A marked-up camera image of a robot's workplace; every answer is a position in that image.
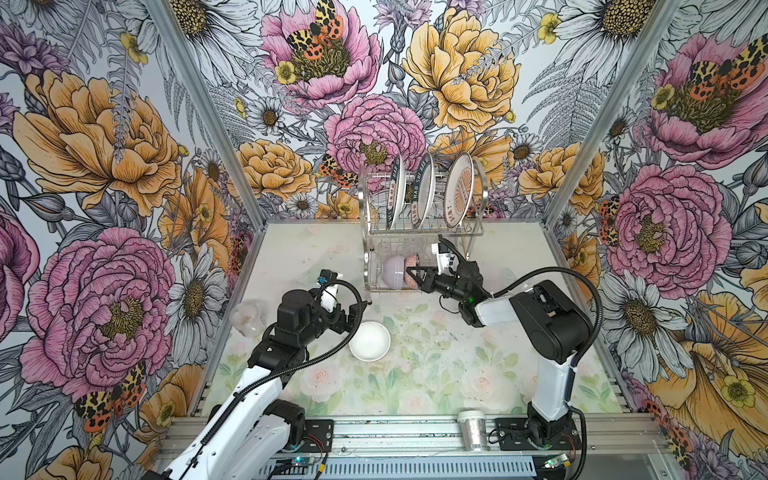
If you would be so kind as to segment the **lavender bowl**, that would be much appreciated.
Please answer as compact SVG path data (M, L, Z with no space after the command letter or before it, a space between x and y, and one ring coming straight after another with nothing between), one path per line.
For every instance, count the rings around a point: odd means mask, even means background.
M391 255L384 260L381 279L387 288L391 290L402 290L406 286L405 262L406 258L402 255Z

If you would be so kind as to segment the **orange bowl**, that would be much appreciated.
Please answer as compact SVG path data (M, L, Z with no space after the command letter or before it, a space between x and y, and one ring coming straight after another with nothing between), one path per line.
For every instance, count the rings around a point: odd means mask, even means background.
M383 359L390 346L391 336L388 329L374 321L363 322L349 343L351 354L367 363Z

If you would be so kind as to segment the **green rimmed white plate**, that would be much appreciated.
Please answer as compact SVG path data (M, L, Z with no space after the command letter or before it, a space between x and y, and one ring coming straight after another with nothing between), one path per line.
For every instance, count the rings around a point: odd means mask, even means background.
M386 207L386 229L393 230L397 219L399 218L405 199L406 189L406 170L404 160L401 156L392 165L389 179L387 207Z

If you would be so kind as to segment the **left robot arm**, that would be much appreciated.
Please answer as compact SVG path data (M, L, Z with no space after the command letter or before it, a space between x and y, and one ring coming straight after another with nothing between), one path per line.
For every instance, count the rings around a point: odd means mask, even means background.
M247 479L302 439L303 409L279 399L292 375L341 351L368 303L343 279L286 292L238 385L191 444L145 479Z

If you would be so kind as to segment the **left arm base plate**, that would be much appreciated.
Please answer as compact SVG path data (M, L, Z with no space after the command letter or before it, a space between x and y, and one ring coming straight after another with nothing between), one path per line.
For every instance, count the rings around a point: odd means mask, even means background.
M289 431L286 453L329 453L333 444L335 422L330 419L309 419L294 422Z

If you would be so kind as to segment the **pink patterned bowl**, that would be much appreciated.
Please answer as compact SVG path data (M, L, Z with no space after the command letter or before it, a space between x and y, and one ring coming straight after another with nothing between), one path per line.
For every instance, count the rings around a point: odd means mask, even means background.
M408 270L409 268L418 267L420 264L419 255L418 254L412 254L405 258L404 266L405 270Z

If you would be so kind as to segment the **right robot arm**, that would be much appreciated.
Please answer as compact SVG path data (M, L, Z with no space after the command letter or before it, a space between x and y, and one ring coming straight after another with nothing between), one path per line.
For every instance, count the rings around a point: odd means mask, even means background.
M562 274L581 282L593 294L596 318L578 307L554 282L543 280L516 292L526 281L544 274ZM542 267L523 275L501 291L483 288L477 263L461 261L452 268L412 266L405 274L424 293L457 302L457 314L473 328L518 323L539 355L536 391L527 419L511 438L524 438L535 448L554 445L574 428L571 396L581 359L591 348L602 322L602 304L585 275L564 267Z

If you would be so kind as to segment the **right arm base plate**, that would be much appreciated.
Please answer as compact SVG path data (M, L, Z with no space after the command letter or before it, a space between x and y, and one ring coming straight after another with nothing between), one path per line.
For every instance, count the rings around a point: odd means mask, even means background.
M523 417L497 418L494 422L488 441L502 451L575 451L582 447L583 436L569 416L554 422Z

